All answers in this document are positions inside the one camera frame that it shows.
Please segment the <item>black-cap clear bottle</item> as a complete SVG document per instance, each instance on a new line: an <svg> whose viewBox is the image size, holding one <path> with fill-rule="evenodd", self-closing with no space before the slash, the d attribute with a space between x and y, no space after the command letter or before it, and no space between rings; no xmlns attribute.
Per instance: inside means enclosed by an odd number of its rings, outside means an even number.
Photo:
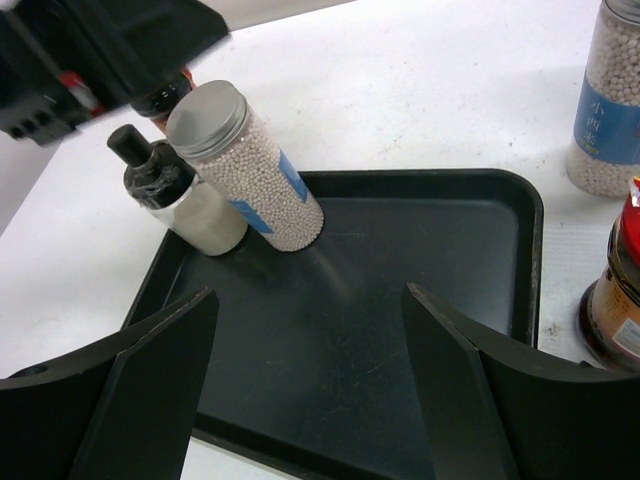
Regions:
<svg viewBox="0 0 640 480"><path fill-rule="evenodd" d="M106 145L126 164L128 195L191 246L220 256L243 239L245 219L167 141L150 142L127 124L114 130Z"/></svg>

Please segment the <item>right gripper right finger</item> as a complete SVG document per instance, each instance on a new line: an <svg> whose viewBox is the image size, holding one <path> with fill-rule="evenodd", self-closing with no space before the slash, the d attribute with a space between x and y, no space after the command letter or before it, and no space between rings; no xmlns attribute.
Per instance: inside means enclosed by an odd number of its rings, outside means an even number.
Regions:
<svg viewBox="0 0 640 480"><path fill-rule="evenodd" d="M635 479L639 378L501 334L416 284L407 349L439 479Z"/></svg>

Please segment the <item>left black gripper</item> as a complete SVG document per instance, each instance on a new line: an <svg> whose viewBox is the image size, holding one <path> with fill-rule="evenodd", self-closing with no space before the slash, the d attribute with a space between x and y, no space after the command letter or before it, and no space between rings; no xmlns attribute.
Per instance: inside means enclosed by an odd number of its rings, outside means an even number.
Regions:
<svg viewBox="0 0 640 480"><path fill-rule="evenodd" d="M154 93L229 34L200 1L6 1L1 130L59 142Z"/></svg>

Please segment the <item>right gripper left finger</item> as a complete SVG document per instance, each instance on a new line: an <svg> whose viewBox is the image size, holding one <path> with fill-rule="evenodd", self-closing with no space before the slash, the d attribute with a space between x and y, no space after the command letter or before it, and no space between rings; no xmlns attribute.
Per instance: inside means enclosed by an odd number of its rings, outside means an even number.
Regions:
<svg viewBox="0 0 640 480"><path fill-rule="evenodd" d="M202 289L2 379L2 478L180 478L218 312Z"/></svg>

